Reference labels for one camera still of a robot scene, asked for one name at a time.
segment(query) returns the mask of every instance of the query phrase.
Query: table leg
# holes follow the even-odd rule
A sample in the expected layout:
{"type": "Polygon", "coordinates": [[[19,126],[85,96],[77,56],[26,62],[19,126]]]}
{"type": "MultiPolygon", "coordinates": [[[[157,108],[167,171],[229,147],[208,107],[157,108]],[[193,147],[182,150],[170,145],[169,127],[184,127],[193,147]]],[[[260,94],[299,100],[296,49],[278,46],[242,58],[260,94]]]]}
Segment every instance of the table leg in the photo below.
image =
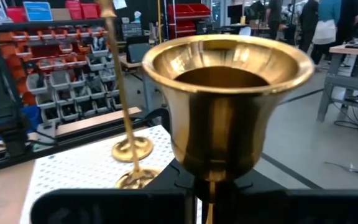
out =
{"type": "MultiPolygon", "coordinates": [[[[337,75],[339,66],[341,64],[342,54],[333,54],[331,65],[329,66],[329,70],[327,75],[337,75]]],[[[328,110],[328,106],[331,103],[331,95],[333,93],[334,87],[325,82],[323,95],[321,96],[320,106],[318,108],[317,120],[320,122],[324,122],[326,117],[326,113],[328,110]]]]}
{"type": "MultiPolygon", "coordinates": [[[[358,78],[358,55],[356,56],[356,59],[354,60],[354,65],[351,72],[351,77],[358,78]]],[[[346,89],[344,100],[348,98],[349,96],[352,96],[354,93],[354,90],[346,89]]]]}
{"type": "Polygon", "coordinates": [[[143,79],[143,94],[144,100],[146,104],[146,109],[148,112],[153,110],[153,100],[152,100],[152,93],[154,92],[154,84],[152,83],[151,79],[145,72],[142,70],[142,79],[143,79]]]}

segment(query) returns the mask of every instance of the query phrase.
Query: person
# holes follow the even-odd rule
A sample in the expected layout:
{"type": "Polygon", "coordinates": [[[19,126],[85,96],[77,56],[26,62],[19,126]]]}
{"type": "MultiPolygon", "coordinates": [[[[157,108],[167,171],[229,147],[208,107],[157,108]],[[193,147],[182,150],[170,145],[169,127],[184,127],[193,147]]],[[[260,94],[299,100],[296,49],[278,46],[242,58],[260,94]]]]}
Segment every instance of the person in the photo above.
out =
{"type": "Polygon", "coordinates": [[[278,28],[280,27],[282,5],[283,0],[271,0],[266,9],[266,22],[270,29],[270,38],[273,40],[277,38],[278,28]]]}
{"type": "MultiPolygon", "coordinates": [[[[358,0],[342,0],[341,16],[337,24],[336,40],[334,46],[342,45],[352,39],[358,25],[358,0]]],[[[344,64],[346,55],[341,58],[341,67],[350,67],[344,64]]]]}
{"type": "Polygon", "coordinates": [[[316,0],[309,0],[303,6],[299,20],[302,31],[299,49],[307,53],[318,22],[318,2],[316,0]]]}
{"type": "Polygon", "coordinates": [[[341,16],[341,0],[321,0],[318,6],[318,23],[312,42],[311,59],[316,65],[320,63],[323,54],[329,53],[336,39],[336,26],[341,16]]]}

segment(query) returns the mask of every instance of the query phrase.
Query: wooden tabletop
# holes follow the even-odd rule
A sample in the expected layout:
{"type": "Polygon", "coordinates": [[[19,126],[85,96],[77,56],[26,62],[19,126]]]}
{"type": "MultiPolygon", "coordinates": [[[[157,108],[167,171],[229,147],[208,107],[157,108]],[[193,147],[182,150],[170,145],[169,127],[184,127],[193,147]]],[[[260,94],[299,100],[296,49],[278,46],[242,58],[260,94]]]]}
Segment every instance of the wooden tabletop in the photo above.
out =
{"type": "Polygon", "coordinates": [[[121,64],[127,68],[139,68],[142,66],[142,62],[138,62],[138,63],[129,63],[127,61],[127,56],[123,55],[119,57],[119,61],[121,62],[121,64]]]}
{"type": "MultiPolygon", "coordinates": [[[[130,108],[130,114],[140,112],[138,108],[130,108]]],[[[94,118],[84,119],[58,127],[57,134],[65,134],[77,129],[87,128],[123,117],[117,111],[94,118]]],[[[18,224],[22,207],[29,186],[34,160],[0,170],[0,224],[18,224]]]]}
{"type": "Polygon", "coordinates": [[[337,54],[356,54],[358,55],[358,49],[352,49],[352,48],[346,48],[346,44],[339,45],[336,47],[331,47],[329,51],[331,53],[337,53],[337,54]]]}

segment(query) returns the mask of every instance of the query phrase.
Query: brass candlestick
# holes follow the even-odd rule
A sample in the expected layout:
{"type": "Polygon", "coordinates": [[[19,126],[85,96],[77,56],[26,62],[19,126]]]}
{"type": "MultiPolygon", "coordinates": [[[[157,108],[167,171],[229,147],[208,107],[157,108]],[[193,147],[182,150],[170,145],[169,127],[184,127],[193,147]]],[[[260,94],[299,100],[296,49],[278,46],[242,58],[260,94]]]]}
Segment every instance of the brass candlestick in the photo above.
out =
{"type": "Polygon", "coordinates": [[[152,142],[145,137],[135,137],[129,117],[128,105],[124,90],[124,76],[121,72],[121,65],[118,57],[117,42],[114,32],[114,18],[116,14],[112,9],[111,0],[100,0],[101,17],[106,21],[106,28],[109,34],[110,51],[114,59],[116,77],[119,85],[119,97],[124,114],[124,125],[127,138],[112,147],[112,156],[119,161],[134,163],[134,169],[124,174],[117,182],[116,187],[120,189],[140,189],[153,180],[159,171],[153,169],[141,169],[139,166],[139,158],[144,158],[152,152],[152,142]]]}

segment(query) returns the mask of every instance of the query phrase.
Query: white pegboard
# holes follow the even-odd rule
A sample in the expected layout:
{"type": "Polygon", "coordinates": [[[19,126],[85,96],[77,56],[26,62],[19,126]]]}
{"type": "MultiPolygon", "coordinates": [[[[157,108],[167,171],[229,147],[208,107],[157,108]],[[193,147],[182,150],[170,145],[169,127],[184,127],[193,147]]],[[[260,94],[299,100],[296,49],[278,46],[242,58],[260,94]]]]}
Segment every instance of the white pegboard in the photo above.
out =
{"type": "MultiPolygon", "coordinates": [[[[174,158],[170,135],[161,126],[135,132],[152,140],[154,149],[140,161],[141,167],[164,169],[174,158]]],[[[87,144],[69,151],[37,159],[25,198],[20,224],[30,223],[32,204],[43,194],[57,189],[111,189],[118,179],[133,168],[132,163],[111,157],[111,147],[125,135],[87,144]]],[[[197,223],[201,223],[201,201],[198,201],[197,223]]]]}

